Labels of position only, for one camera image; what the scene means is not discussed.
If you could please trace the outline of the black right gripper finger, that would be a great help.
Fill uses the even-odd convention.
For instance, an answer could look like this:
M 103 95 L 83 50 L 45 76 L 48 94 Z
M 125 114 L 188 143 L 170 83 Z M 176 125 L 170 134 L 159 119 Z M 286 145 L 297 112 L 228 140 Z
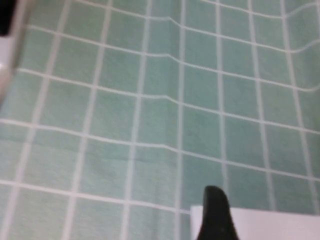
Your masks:
M 198 240 L 239 240 L 225 192 L 208 185 L 203 194 L 202 222 Z

